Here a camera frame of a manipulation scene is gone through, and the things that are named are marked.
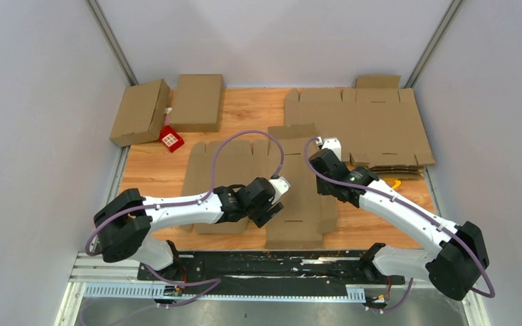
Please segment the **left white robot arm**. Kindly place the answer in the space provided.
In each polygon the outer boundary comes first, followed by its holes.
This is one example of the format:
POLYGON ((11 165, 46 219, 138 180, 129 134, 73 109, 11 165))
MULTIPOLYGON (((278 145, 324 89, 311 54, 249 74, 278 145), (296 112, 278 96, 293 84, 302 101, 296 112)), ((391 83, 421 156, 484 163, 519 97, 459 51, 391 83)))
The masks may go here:
POLYGON ((142 196, 127 189, 94 217, 99 255, 106 263, 132 259, 174 280, 181 262, 172 242, 157 240, 153 232, 197 223, 219 224, 251 220, 258 228, 280 210, 280 199, 291 186, 283 177, 255 178, 249 185, 219 186, 211 192, 176 198, 142 196))

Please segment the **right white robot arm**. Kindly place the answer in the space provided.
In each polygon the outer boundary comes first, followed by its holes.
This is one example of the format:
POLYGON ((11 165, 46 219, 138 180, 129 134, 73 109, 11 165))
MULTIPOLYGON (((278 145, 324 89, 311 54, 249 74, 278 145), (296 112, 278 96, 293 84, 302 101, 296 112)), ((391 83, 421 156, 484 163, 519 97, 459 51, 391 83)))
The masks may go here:
POLYGON ((331 149, 320 149, 304 158, 315 173, 320 194, 381 217, 420 245, 420 249, 372 245, 360 266, 364 280, 375 284, 386 276, 403 276, 429 281, 457 301, 469 291, 495 297, 487 273, 489 256, 477 225, 469 221, 459 225, 432 214, 367 168, 349 170, 331 149))

